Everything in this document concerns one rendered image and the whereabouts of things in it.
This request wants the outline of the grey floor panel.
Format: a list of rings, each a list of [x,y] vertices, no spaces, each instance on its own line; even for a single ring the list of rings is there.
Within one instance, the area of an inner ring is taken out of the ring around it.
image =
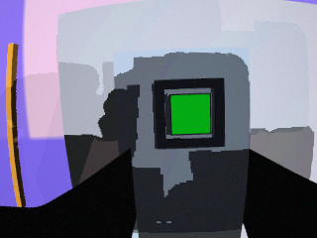
[[[120,156],[114,53],[215,47],[250,49],[250,150],[317,182],[317,4],[135,0],[56,22],[72,187]]]

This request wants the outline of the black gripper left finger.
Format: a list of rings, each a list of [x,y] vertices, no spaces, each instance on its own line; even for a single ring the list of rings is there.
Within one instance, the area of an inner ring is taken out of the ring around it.
[[[51,202],[0,206],[0,238],[131,238],[135,219],[130,148]]]

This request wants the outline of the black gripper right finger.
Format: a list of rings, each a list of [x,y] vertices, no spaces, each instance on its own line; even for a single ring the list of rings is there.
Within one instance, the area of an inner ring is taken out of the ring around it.
[[[243,225],[249,238],[317,238],[317,182],[250,150]]]

